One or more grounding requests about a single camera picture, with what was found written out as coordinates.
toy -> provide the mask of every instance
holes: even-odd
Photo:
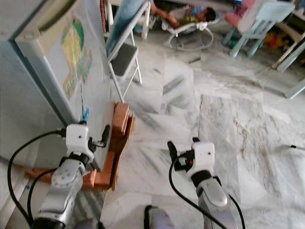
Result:
[[[275,32],[269,32],[266,34],[264,43],[269,44],[273,49],[281,48],[289,44],[286,33],[276,34]]]

cable connector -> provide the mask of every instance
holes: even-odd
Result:
[[[56,134],[58,137],[66,137],[67,129],[66,128],[58,128],[56,130]]]

floor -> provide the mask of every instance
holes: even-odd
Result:
[[[172,140],[183,151],[198,136],[215,144],[214,172],[240,203],[248,229],[305,229],[305,152],[289,147],[305,147],[305,93],[293,100],[283,97],[302,80],[305,68],[296,62],[284,73],[272,70],[280,54],[267,47],[252,59],[243,52],[232,59],[220,33],[213,47],[202,52],[166,49],[167,36],[155,31],[147,41],[136,40],[143,84],[133,82],[125,97],[136,123],[116,190],[105,200],[104,193],[82,192],[69,228],[85,218],[97,219],[103,205],[107,229],[142,229],[149,204],[165,209],[177,229],[202,228],[202,215],[169,185],[166,144]],[[112,99],[118,100],[114,88]],[[184,173],[174,173],[173,181],[196,202]],[[43,198],[38,193],[47,190],[39,185],[35,209]],[[237,210],[231,210],[241,228]],[[23,228],[20,222],[15,210],[7,229]]]

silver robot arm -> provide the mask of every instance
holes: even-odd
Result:
[[[82,177],[87,164],[93,161],[88,147],[89,129],[85,125],[67,127],[67,157],[53,173],[51,188],[34,219],[32,229],[64,229],[70,219],[75,198],[82,187]]]
[[[192,149],[186,151],[182,165],[177,161],[174,165],[176,171],[185,170],[186,175],[192,180],[196,187],[198,206],[221,222],[227,229],[237,229],[235,220],[231,214],[230,197],[222,189],[217,177],[213,177],[213,166],[215,162],[214,144],[200,141],[194,138]],[[177,150],[172,142],[168,142],[172,161],[176,161]],[[205,215],[204,229],[220,228],[215,222]]]

table leg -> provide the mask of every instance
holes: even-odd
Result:
[[[276,68],[279,72],[284,72],[292,63],[296,60],[296,58],[305,50],[305,39],[295,51],[293,51],[290,56],[288,56],[278,67]]]
[[[110,1],[107,1],[107,13],[108,13],[108,29],[111,30],[111,26],[113,25],[113,14],[112,14],[112,6]]]
[[[305,79],[303,79],[296,86],[291,88],[288,92],[285,92],[284,95],[288,99],[293,99],[295,96],[297,96],[304,89],[305,89]]]
[[[142,28],[142,38],[143,39],[147,39],[147,34],[148,34],[148,25],[149,25],[149,14],[151,11],[151,5],[150,3],[147,6],[146,12],[145,12],[145,19],[144,19],[144,24],[143,24],[143,28]]]

